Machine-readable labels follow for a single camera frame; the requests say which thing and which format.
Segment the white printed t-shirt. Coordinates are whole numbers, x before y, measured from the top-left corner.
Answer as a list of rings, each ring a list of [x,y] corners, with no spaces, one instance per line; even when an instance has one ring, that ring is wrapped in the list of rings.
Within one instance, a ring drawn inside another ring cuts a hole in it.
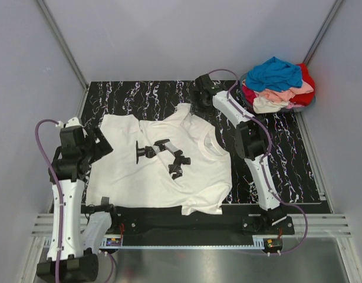
[[[183,215],[222,213],[222,202],[232,189],[231,157],[216,139],[215,127],[190,112],[188,103],[162,121],[135,116],[103,117],[101,131],[112,152],[93,163],[86,190],[86,204],[99,205],[103,198],[126,208],[171,208]],[[137,157],[138,147],[168,139],[190,159],[182,175],[173,178],[171,152],[152,158]]]

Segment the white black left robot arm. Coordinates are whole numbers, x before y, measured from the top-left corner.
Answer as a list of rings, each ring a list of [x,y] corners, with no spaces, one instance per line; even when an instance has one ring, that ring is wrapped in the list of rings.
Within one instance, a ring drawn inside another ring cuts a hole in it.
[[[93,282],[104,235],[118,230],[120,220],[113,205],[93,205],[86,228],[81,227],[85,176],[90,165],[113,149],[100,129],[85,129],[77,117],[65,123],[50,120],[60,130],[60,145],[50,159],[39,136],[40,126],[46,122],[41,120],[35,126],[35,139],[48,166],[54,212],[47,259],[38,263],[36,275],[45,282]]]

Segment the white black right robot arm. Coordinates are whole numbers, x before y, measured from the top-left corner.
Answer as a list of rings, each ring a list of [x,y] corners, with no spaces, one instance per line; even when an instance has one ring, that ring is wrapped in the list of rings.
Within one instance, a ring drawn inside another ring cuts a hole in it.
[[[249,167],[262,209],[251,230],[263,230],[269,234],[276,232],[285,223],[287,214],[269,169],[268,156],[272,144],[264,120],[245,110],[229,91],[214,84],[209,74],[195,80],[193,100],[199,111],[217,109],[234,126],[236,153]]]

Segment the magenta t-shirt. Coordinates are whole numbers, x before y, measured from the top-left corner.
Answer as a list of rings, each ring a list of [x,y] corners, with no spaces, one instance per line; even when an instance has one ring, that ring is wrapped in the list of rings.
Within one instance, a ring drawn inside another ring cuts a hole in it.
[[[245,100],[250,104],[253,105],[254,99],[257,98],[257,95],[255,92],[251,89],[249,89],[246,85],[242,85],[242,91],[245,97]]]

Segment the grey laundry basket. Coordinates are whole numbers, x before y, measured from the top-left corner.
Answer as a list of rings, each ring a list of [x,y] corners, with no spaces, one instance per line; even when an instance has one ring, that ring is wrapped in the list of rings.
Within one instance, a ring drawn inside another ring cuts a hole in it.
[[[292,101],[280,101],[274,102],[268,100],[264,96],[259,96],[258,93],[249,89],[246,84],[247,73],[241,76],[241,93],[245,105],[250,109],[250,111],[256,114],[266,114],[266,113],[297,113],[304,111],[305,109],[311,107],[315,102],[315,92],[305,93],[305,94],[296,94],[294,100]]]

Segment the cream t-shirt in basket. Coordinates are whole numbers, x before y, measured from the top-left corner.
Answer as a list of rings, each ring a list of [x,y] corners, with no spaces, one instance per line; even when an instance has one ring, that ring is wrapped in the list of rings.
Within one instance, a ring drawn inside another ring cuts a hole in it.
[[[256,114],[276,113],[289,105],[289,101],[273,102],[265,97],[257,97],[253,102],[253,110]]]

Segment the blue t-shirt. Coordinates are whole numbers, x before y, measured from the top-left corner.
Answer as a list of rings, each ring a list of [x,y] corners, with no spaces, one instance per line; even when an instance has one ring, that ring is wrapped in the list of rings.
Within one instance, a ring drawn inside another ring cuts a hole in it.
[[[246,75],[246,86],[261,92],[265,89],[286,91],[291,87],[302,86],[301,67],[272,57],[261,65],[255,66]]]

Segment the red t-shirt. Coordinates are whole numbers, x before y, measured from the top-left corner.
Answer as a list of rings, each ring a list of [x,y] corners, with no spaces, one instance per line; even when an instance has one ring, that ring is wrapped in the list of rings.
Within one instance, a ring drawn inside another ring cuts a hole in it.
[[[302,72],[302,87],[298,88],[295,96],[290,99],[290,102],[302,106],[309,106],[315,97],[315,82],[311,78],[308,68],[304,63],[298,64]]]

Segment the pink t-shirt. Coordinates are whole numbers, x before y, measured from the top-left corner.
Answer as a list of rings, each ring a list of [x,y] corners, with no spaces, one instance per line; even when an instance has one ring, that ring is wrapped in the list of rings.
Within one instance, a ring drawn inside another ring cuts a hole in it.
[[[275,90],[265,89],[264,91],[261,92],[255,92],[255,94],[257,95],[257,97],[265,97],[273,102],[289,101],[289,105],[286,108],[305,107],[290,102],[290,99],[292,99],[295,96],[295,92],[297,89],[298,88],[296,87],[291,87],[285,91],[275,91]]]

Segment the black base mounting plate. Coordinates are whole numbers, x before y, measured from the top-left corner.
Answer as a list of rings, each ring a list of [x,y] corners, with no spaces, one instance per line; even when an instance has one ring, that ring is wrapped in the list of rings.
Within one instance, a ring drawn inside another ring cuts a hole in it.
[[[118,236],[134,236],[161,239],[239,239],[244,236],[291,236],[294,227],[287,217],[281,228],[254,232],[255,221],[262,210],[258,205],[223,205],[221,215],[193,212],[181,214],[180,207],[166,209],[130,209],[116,207],[112,227],[108,233]]]

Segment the aluminium frame post left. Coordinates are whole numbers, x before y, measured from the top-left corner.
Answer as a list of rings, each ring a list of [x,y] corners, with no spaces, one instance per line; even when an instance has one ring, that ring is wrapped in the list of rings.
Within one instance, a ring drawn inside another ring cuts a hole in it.
[[[58,45],[60,46],[63,54],[65,55],[72,71],[74,72],[75,76],[77,77],[81,87],[85,91],[86,89],[88,89],[89,83],[85,79],[85,76],[82,74],[74,56],[72,55],[72,52],[62,34],[52,12],[50,11],[48,4],[46,3],[45,0],[36,0],[35,2],[38,4],[43,16],[45,17],[48,25],[50,26],[51,32],[54,34],[54,36],[58,42]]]

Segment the aluminium frame post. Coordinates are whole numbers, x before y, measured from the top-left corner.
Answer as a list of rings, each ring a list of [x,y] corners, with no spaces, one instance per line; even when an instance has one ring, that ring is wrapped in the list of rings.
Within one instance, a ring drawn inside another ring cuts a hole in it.
[[[312,59],[314,58],[315,53],[318,50],[318,47],[321,45],[325,35],[327,34],[328,30],[330,29],[331,25],[333,24],[334,20],[336,19],[337,15],[340,13],[343,5],[346,3],[346,0],[335,0],[333,5],[331,6],[325,20],[323,21],[322,25],[320,26],[306,56],[304,57],[303,63],[306,66],[309,66]]]
[[[85,91],[86,89],[88,89],[89,83],[85,79],[85,76],[82,74],[74,56],[72,55],[72,52],[62,34],[52,12],[50,11],[48,4],[46,3],[45,0],[36,0],[35,2],[38,4],[43,16],[45,17],[48,25],[50,26],[51,32],[54,34],[54,36],[58,42],[58,45],[60,46],[63,54],[65,55],[72,71],[74,72],[75,76],[77,77],[81,87]]]

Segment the aluminium frame post right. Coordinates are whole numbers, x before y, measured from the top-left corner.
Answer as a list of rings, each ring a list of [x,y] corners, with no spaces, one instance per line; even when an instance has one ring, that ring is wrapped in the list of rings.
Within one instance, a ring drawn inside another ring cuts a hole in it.
[[[322,25],[320,26],[306,56],[304,57],[303,63],[306,66],[309,66],[312,59],[314,58],[315,53],[318,50],[318,47],[321,45],[325,35],[327,34],[328,30],[330,29],[331,25],[333,24],[334,20],[336,19],[337,15],[340,13],[343,5],[346,3],[346,0],[335,0],[333,5],[331,6],[325,20],[323,21]]]

